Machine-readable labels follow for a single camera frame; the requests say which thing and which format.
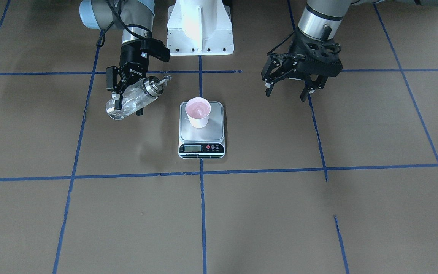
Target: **digital kitchen scale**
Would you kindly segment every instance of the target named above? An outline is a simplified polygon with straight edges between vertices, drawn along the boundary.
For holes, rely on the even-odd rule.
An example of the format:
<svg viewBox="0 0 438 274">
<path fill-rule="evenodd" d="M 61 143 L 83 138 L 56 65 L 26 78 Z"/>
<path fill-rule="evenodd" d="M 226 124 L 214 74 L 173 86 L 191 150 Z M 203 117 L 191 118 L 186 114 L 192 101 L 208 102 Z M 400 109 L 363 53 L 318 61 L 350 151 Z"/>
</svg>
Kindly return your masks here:
<svg viewBox="0 0 438 274">
<path fill-rule="evenodd" d="M 212 101 L 209 121 L 203 128 L 190 124 L 186 104 L 180 105 L 179 156 L 180 158 L 222 158 L 226 154 L 224 137 L 224 108 Z"/>
</svg>

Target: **clear plastic bottle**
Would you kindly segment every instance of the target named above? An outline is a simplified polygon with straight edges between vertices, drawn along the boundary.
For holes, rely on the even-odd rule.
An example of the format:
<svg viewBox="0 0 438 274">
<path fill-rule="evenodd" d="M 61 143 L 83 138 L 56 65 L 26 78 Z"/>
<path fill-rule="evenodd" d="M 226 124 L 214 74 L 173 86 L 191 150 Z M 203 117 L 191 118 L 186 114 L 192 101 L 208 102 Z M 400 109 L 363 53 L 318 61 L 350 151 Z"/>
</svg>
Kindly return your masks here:
<svg viewBox="0 0 438 274">
<path fill-rule="evenodd" d="M 123 92 L 123 104 L 120 110 L 114 109 L 115 99 L 106 103 L 108 115 L 114 120 L 122 120 L 139 111 L 163 94 L 163 85 L 167 85 L 167 81 L 170 79 L 172 76 L 165 76 L 161 81 L 155 76 L 150 76 L 130 85 Z"/>
</svg>

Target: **black cable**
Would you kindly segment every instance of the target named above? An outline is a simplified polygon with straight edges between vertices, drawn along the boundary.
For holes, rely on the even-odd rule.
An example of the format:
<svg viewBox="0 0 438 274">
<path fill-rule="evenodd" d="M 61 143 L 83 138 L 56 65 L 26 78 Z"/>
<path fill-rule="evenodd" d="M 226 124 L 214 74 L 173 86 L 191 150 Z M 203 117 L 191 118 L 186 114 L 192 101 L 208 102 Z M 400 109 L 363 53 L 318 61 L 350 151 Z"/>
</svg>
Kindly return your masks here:
<svg viewBox="0 0 438 274">
<path fill-rule="evenodd" d="M 283 45 L 283 43 L 285 43 L 293 34 L 295 33 L 295 30 L 292 31 L 292 33 L 290 33 L 287 38 L 283 39 L 282 42 L 280 42 L 276 47 L 274 47 L 271 51 L 269 51 L 266 56 L 271 56 L 271 55 L 279 55 L 279 54 L 275 54 L 273 53 L 275 51 L 275 49 L 278 49 L 278 47 L 280 47 L 281 45 Z"/>
<path fill-rule="evenodd" d="M 121 8 L 122 8 L 122 3 L 123 3 L 123 1 L 124 1 L 124 0 L 119 0 L 119 7 L 118 7 L 118 14 L 119 14 L 119 17 L 121 17 Z M 151 39 L 151 38 L 152 38 L 151 30 L 149 30 L 149 29 L 146 28 L 145 26 L 141 26 L 141 25 L 138 25 L 138 24 L 129 24 L 129 25 L 126 25 L 126 26 L 127 26 L 127 27 L 137 27 L 137 28 L 143 29 L 143 30 L 145 30 L 145 31 L 147 32 L 147 35 L 146 35 L 145 38 L 147 38 L 147 39 Z"/>
<path fill-rule="evenodd" d="M 125 23 L 123 22 L 123 20 L 121 19 L 121 16 L 116 12 L 116 10 L 114 9 L 113 5 L 111 5 L 111 3 L 109 2 L 109 0 L 105 0 L 106 3 L 109 6 L 109 9 L 111 9 L 111 12 L 113 13 L 113 15 L 116 17 L 116 19 L 118 19 L 118 22 L 121 24 L 121 26 L 123 27 L 123 29 L 125 29 L 126 31 L 129 32 L 129 34 L 131 34 L 132 36 L 135 36 L 136 38 L 140 39 L 140 40 L 146 40 L 146 37 L 143 37 L 139 34 L 136 34 L 134 32 L 132 32 L 128 26 L 125 25 Z"/>
<path fill-rule="evenodd" d="M 106 33 L 113 25 L 114 25 L 114 22 L 111 22 L 111 24 L 109 24 L 109 26 L 101 33 L 101 35 L 99 36 L 99 39 L 96 42 L 97 47 L 100 48 L 100 47 L 104 46 L 104 42 L 106 41 Z"/>
</svg>

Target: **metal bottle cap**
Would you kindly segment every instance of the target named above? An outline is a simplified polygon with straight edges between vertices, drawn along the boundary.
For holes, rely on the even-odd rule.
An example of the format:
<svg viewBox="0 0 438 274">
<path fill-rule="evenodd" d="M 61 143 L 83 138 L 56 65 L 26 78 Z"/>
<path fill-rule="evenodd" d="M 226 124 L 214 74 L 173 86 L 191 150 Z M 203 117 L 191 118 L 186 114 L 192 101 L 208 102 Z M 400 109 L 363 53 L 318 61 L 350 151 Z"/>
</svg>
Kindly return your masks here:
<svg viewBox="0 0 438 274">
<path fill-rule="evenodd" d="M 163 80 L 159 80 L 155 76 L 148 77 L 144 82 L 144 88 L 146 92 L 153 97 L 158 97 L 163 94 L 163 85 L 167 85 L 167 82 L 172 79 L 172 76 L 165 76 Z"/>
</svg>

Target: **robotiq logo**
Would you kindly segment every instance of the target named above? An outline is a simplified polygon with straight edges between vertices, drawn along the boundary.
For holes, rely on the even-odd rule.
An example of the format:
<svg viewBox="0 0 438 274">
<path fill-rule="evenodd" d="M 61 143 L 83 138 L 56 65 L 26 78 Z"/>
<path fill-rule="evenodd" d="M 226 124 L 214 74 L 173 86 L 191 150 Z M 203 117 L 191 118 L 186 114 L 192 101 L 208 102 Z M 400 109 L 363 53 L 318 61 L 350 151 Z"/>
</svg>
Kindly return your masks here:
<svg viewBox="0 0 438 274">
<path fill-rule="evenodd" d="M 136 74 L 138 74 L 139 76 L 143 76 L 143 73 L 141 73 L 141 72 L 138 72 L 138 71 L 135 71 L 134 69 L 129 69 L 129 72 L 131 73 L 136 73 Z"/>
</svg>

